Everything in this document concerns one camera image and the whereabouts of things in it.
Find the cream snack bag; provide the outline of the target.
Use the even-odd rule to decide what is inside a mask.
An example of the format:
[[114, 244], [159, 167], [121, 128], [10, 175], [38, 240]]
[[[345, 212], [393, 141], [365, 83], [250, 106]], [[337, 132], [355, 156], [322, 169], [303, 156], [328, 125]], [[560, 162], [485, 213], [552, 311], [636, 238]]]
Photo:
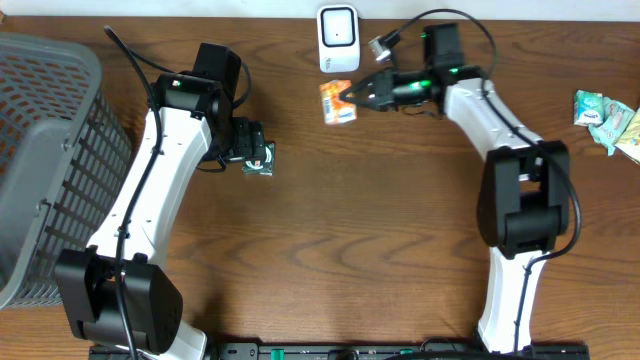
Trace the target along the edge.
[[617, 150], [625, 156], [640, 163], [640, 111], [637, 110], [628, 126], [615, 143]]

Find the mint green pouch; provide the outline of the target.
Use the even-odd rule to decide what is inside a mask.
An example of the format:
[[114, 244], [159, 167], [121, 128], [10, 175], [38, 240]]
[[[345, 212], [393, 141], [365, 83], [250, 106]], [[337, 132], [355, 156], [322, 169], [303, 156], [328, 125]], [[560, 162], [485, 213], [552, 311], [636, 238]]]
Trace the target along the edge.
[[603, 123], [597, 126], [590, 125], [588, 130], [594, 142], [605, 147], [607, 155], [612, 156], [616, 150], [616, 142], [626, 130], [636, 111], [609, 97], [603, 99], [603, 109]]

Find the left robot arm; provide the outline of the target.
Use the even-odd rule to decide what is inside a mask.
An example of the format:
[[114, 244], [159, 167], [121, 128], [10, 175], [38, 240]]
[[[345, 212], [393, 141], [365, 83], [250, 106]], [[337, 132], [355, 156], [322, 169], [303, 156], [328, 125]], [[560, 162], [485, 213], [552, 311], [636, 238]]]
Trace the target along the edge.
[[182, 318], [164, 271], [170, 233], [203, 162], [265, 164], [263, 126], [234, 116], [247, 66], [230, 48], [201, 44], [192, 70], [148, 85], [144, 140], [116, 201], [83, 250], [64, 250], [54, 278], [73, 335], [137, 359], [203, 359], [207, 335]]

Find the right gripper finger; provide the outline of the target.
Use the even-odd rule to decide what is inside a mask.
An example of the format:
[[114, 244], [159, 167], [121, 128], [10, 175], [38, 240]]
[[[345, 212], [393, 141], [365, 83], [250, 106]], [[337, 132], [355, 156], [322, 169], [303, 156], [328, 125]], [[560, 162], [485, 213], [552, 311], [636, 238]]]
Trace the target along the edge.
[[358, 82], [352, 83], [348, 88], [340, 92], [341, 96], [370, 96], [376, 95], [382, 87], [385, 79], [385, 71], [381, 70], [366, 76]]
[[382, 111], [383, 106], [379, 103], [376, 97], [370, 98], [365, 96], [364, 98], [356, 97], [354, 94], [340, 94], [339, 99], [343, 102], [363, 107], [369, 110]]

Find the orange tissue pack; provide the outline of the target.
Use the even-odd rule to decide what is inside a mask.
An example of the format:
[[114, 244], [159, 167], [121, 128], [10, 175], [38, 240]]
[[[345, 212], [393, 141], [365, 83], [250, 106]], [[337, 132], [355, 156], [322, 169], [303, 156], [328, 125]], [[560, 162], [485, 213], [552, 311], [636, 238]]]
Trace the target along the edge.
[[356, 106], [340, 99], [340, 93], [351, 85], [350, 80], [332, 80], [320, 85], [324, 122], [327, 125], [344, 124], [357, 119]]

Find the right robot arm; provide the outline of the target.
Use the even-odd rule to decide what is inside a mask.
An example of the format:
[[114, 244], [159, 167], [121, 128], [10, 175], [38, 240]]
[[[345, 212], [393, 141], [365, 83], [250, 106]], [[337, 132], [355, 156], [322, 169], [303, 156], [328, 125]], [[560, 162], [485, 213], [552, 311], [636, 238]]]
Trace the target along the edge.
[[568, 227], [567, 148], [528, 130], [488, 74], [466, 64], [456, 24], [426, 26], [422, 39], [424, 69], [385, 68], [339, 98], [379, 112], [433, 103], [467, 136], [484, 162], [476, 217], [490, 256], [478, 335], [489, 353], [529, 354], [537, 282]]

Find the green tissue pack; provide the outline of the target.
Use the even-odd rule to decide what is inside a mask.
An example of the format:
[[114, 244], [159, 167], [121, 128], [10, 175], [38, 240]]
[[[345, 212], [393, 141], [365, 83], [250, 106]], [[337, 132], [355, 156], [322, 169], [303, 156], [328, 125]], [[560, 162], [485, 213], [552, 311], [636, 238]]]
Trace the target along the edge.
[[574, 124], [598, 126], [604, 120], [604, 97], [601, 93], [577, 90], [574, 96]]

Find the dark green round-logo packet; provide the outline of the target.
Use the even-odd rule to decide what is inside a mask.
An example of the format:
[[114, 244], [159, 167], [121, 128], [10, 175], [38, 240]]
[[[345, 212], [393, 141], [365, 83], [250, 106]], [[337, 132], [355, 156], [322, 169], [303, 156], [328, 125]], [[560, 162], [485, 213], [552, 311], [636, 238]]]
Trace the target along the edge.
[[264, 160], [246, 161], [242, 167], [245, 175], [272, 176], [276, 159], [276, 144], [270, 142], [266, 144], [266, 157]]

